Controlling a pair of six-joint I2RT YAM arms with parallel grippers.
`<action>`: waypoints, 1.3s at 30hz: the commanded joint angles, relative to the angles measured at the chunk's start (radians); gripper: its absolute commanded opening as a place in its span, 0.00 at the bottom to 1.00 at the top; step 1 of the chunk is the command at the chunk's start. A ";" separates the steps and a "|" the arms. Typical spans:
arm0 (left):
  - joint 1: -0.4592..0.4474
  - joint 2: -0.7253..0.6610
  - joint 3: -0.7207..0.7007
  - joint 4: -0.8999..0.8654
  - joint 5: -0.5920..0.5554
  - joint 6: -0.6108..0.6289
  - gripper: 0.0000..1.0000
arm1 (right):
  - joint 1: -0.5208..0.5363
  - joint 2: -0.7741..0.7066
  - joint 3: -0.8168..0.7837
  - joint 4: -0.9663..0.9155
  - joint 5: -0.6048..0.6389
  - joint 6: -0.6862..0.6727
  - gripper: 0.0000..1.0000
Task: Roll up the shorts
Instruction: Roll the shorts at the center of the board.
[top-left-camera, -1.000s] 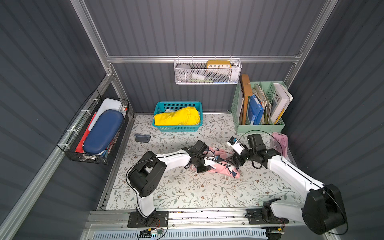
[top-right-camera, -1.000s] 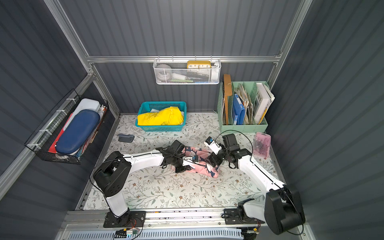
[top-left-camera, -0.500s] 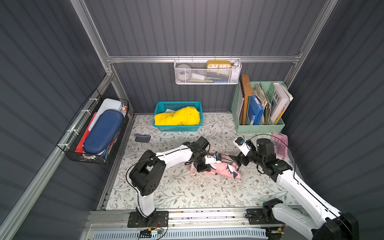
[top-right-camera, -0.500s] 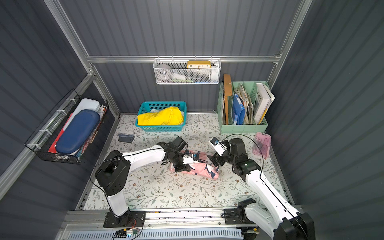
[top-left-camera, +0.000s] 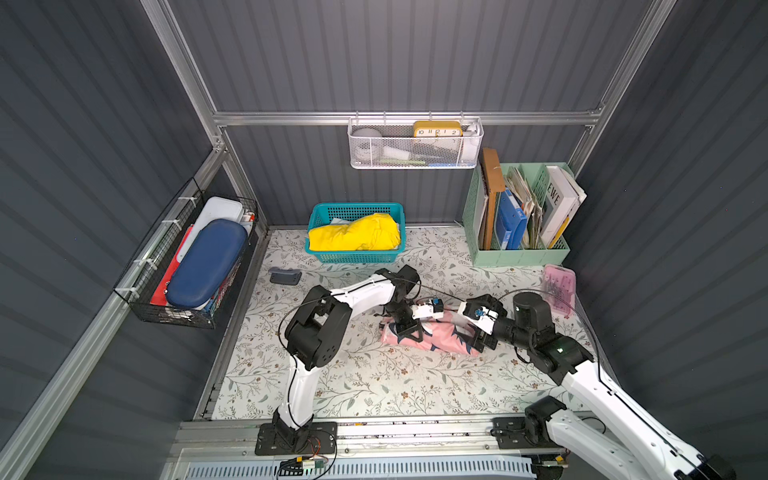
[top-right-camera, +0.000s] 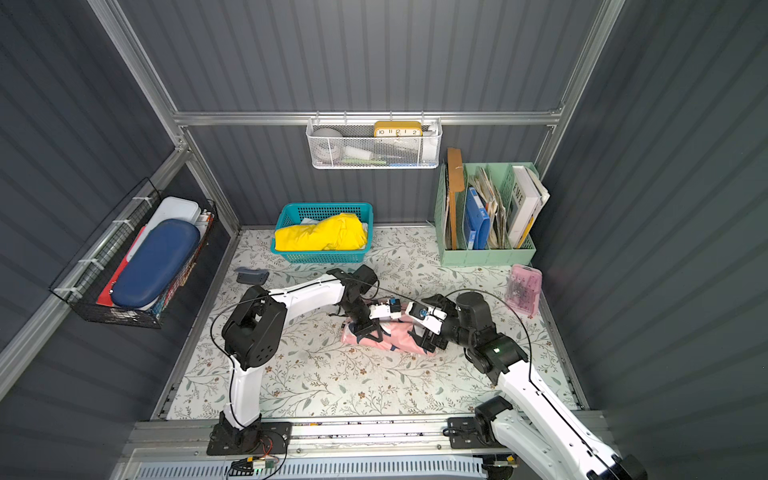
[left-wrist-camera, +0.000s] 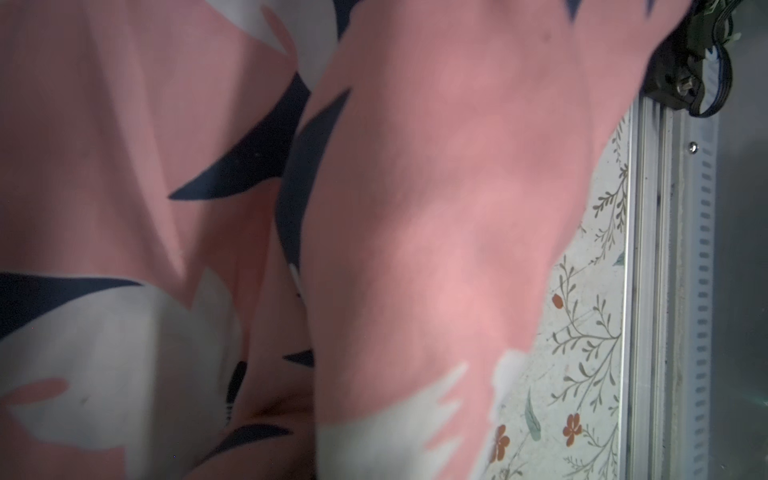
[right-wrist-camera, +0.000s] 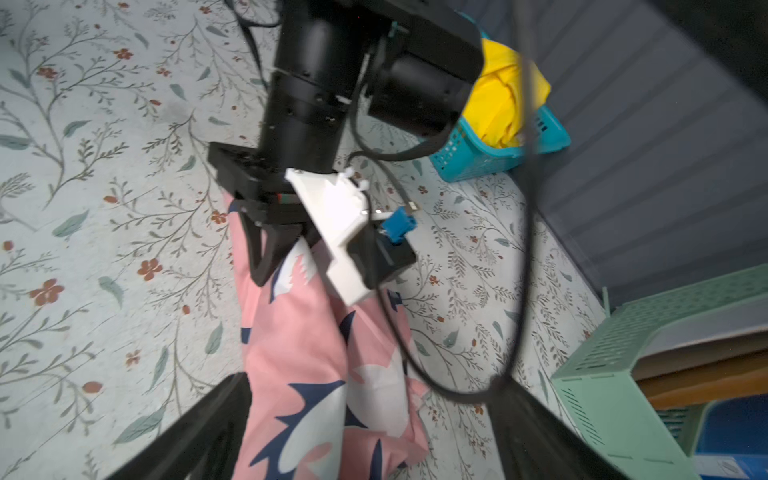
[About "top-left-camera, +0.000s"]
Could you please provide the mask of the pink shark print shorts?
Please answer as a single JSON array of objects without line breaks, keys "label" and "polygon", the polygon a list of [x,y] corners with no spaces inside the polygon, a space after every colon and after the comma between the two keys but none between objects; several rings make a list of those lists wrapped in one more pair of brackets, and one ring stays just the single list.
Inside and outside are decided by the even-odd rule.
[{"label": "pink shark print shorts", "polygon": [[423,351],[445,352],[478,357],[480,351],[469,344],[474,330],[449,321],[428,321],[422,324],[423,337],[420,341],[410,338],[399,339],[392,321],[379,324],[380,341],[388,345],[413,347]]}]

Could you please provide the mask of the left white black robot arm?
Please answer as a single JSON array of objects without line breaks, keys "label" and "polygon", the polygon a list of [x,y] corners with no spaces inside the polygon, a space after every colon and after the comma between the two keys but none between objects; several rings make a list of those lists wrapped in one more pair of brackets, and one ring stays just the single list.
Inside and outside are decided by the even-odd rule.
[{"label": "left white black robot arm", "polygon": [[321,369],[338,354],[351,319],[381,307],[395,323],[399,339],[420,342],[421,321],[414,316],[410,291],[420,284],[417,271],[406,265],[397,272],[379,269],[350,287],[313,287],[284,330],[281,345],[289,354],[288,385],[273,414],[278,437],[292,447],[309,439],[314,417],[313,397]]}]

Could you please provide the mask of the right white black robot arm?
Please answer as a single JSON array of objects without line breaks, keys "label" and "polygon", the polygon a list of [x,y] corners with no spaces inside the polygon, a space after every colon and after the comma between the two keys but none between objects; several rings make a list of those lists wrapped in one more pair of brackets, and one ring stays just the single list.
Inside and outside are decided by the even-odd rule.
[{"label": "right white black robot arm", "polygon": [[597,432],[548,396],[525,410],[530,443],[557,444],[609,479],[735,478],[725,459],[706,457],[675,435],[605,374],[586,348],[559,333],[539,294],[516,294],[510,310],[482,295],[464,301],[459,312],[482,339],[526,351],[529,364],[580,400],[607,429]]}]

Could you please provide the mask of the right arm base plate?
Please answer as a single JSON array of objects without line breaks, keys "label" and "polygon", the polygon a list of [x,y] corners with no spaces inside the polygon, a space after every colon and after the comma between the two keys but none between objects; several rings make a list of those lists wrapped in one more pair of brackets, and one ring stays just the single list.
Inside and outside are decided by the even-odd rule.
[{"label": "right arm base plate", "polygon": [[501,450],[561,448],[549,438],[545,424],[533,417],[495,417],[490,435]]}]

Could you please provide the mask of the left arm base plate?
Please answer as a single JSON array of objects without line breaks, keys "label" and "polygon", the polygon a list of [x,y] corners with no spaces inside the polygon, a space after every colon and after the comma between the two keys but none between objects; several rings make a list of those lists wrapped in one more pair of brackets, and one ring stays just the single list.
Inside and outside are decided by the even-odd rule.
[{"label": "left arm base plate", "polygon": [[256,456],[309,456],[312,453],[333,455],[337,450],[338,424],[311,422],[308,427],[293,430],[282,424],[259,427],[254,454]]}]

